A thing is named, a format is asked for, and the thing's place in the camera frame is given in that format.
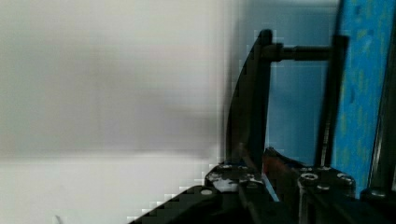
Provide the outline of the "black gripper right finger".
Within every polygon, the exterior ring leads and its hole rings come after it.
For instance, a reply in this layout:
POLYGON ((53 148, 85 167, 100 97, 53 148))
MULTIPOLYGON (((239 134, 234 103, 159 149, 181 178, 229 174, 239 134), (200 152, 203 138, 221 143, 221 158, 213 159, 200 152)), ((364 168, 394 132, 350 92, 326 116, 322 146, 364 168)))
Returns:
POLYGON ((353 177, 329 166, 308 166, 287 158, 268 147, 262 155, 262 172, 269 179, 277 198, 284 203, 299 224, 336 224, 338 217, 314 201, 306 188, 316 194, 336 189, 336 195, 355 200, 356 182, 353 177))

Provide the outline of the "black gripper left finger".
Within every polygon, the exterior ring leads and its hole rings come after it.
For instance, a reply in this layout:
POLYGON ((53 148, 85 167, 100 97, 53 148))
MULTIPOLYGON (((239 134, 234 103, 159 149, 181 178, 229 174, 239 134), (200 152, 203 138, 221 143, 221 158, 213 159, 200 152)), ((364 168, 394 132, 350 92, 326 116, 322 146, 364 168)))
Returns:
POLYGON ((245 144, 239 143, 226 153, 225 161, 213 167, 204 179, 204 188, 208 194, 237 193, 239 187, 263 187, 262 174, 250 157, 245 144))

